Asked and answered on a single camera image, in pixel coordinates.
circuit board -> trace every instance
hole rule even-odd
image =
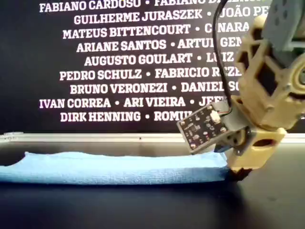
[[[180,132],[192,153],[202,148],[211,139],[227,132],[218,112],[208,105],[177,123]]]

wire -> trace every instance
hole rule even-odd
[[[230,109],[228,111],[221,111],[221,112],[218,112],[218,114],[220,115],[220,117],[223,117],[223,116],[230,114],[232,112],[232,110],[233,109],[230,107]]]
[[[214,18],[213,18],[212,36],[213,36],[214,52],[215,52],[216,59],[217,59],[217,66],[219,68],[220,77],[221,77],[221,80],[222,80],[223,86],[224,86],[224,94],[227,97],[229,107],[231,107],[232,106],[231,92],[229,89],[228,81],[227,81],[225,70],[224,70],[224,64],[221,60],[220,50],[218,49],[217,29],[216,29],[218,18],[220,16],[220,14],[222,13],[223,8],[224,8],[225,4],[227,3],[227,1],[228,0],[221,0],[217,6],[217,9],[215,11]]]

blue towel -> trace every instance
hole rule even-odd
[[[222,181],[224,154],[102,156],[80,152],[33,154],[0,166],[0,182],[69,185],[160,185]]]

white strip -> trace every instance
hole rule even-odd
[[[0,135],[1,142],[184,142],[181,134],[23,134]],[[305,143],[305,134],[287,134],[282,143]]]

screw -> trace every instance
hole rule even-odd
[[[291,84],[290,84],[290,83],[288,83],[287,85],[285,85],[284,90],[285,90],[285,91],[287,91],[287,90],[289,90],[289,89],[290,89],[290,87],[291,87]]]

